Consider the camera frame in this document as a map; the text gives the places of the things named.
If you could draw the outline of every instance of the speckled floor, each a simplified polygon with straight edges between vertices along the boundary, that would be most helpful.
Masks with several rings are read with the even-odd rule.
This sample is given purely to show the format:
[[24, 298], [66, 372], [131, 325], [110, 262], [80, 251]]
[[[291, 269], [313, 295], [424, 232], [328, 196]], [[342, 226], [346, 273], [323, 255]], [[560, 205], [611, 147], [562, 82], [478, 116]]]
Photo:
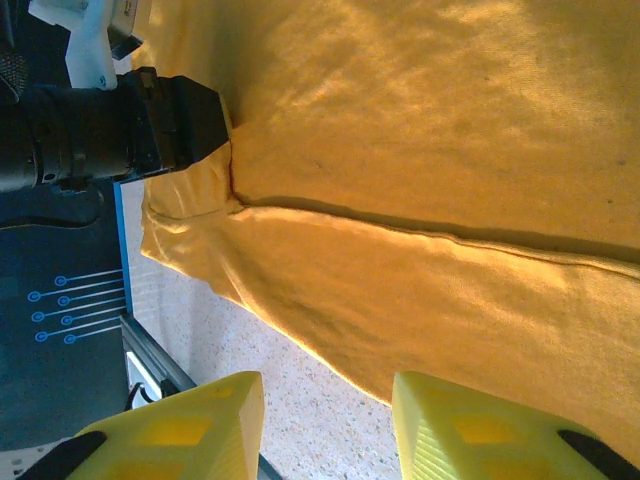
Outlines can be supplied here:
[[122, 187], [134, 315], [197, 383], [262, 372], [262, 453], [287, 479], [401, 478], [391, 411], [253, 314], [140, 255], [142, 183]]

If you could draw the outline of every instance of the blue circle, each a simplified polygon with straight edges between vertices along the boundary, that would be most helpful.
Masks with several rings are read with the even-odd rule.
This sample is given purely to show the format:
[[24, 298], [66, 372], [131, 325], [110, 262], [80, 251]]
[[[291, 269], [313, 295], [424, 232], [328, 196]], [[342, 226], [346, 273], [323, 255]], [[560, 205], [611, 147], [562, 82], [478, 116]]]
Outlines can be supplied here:
[[36, 291], [33, 291], [29, 295], [27, 295], [27, 300], [29, 300], [31, 303], [37, 302], [41, 298], [42, 298], [42, 295], [40, 295], [40, 292], [36, 292]]

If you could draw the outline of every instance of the yellow cloth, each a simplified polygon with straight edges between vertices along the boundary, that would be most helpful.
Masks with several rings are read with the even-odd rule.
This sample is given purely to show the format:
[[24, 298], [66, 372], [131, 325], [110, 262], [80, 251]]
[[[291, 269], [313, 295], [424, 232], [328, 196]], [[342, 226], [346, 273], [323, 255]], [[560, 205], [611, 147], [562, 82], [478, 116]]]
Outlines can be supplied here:
[[136, 63], [235, 129], [147, 181], [143, 252], [383, 401], [423, 371], [640, 464], [638, 25], [636, 0], [154, 0]]

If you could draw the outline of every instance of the yellow fabric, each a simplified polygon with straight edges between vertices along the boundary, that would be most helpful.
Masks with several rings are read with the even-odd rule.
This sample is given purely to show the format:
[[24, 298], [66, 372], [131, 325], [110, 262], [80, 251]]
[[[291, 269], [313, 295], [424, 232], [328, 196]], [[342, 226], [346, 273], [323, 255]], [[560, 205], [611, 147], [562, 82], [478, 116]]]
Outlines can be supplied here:
[[638, 25], [636, 0], [154, 0], [136, 63], [235, 128], [147, 181], [143, 252], [383, 401], [423, 371], [640, 463]]

